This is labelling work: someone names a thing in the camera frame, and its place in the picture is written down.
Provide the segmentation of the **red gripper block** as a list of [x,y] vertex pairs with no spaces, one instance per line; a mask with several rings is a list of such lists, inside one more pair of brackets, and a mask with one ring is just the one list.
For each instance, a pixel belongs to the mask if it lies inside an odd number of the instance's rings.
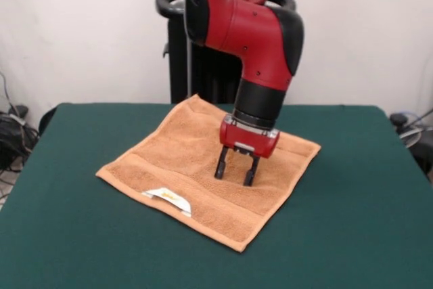
[[252,186],[260,158],[269,158],[276,148],[280,131],[277,129],[265,130],[251,127],[226,114],[221,122],[219,140],[223,145],[217,162],[214,177],[222,179],[226,168],[226,156],[230,149],[240,149],[251,153],[252,165],[247,170],[244,186]]

